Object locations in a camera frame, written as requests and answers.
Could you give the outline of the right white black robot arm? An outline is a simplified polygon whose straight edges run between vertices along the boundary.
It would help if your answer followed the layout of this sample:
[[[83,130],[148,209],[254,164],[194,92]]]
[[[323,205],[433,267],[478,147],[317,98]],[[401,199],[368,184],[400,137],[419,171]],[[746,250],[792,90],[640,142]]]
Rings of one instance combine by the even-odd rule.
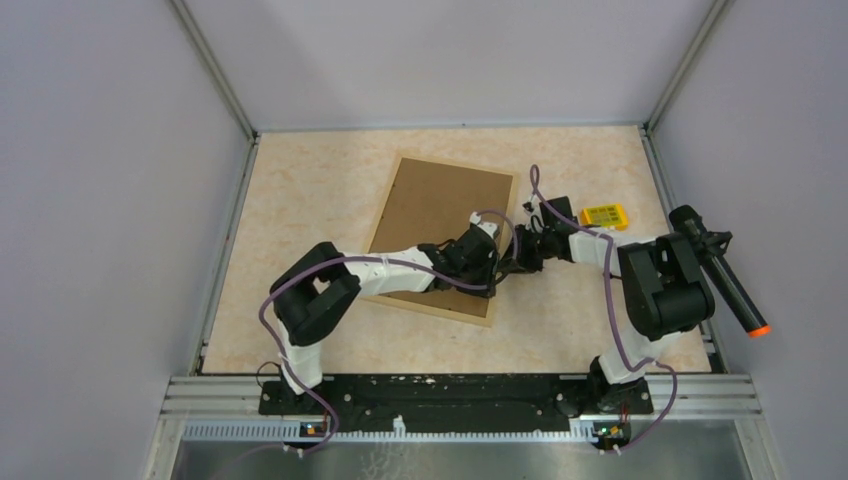
[[[549,259],[595,265],[605,295],[620,281],[628,322],[614,324],[613,345],[589,367],[583,401],[608,413],[637,401],[646,370],[715,308],[690,242],[671,233],[639,239],[600,225],[580,225],[560,197],[531,206],[498,265],[500,277],[542,271]]]

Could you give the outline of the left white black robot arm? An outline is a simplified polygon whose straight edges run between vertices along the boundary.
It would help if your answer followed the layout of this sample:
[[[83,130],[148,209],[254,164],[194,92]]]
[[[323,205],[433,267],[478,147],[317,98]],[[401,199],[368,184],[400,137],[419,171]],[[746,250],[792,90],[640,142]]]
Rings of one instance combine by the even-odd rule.
[[[492,296],[499,234],[497,224],[476,220],[457,239],[391,253],[343,253],[331,242],[316,244],[271,285],[262,304],[280,324],[283,401],[302,414],[317,407],[321,344],[355,300],[448,290]]]

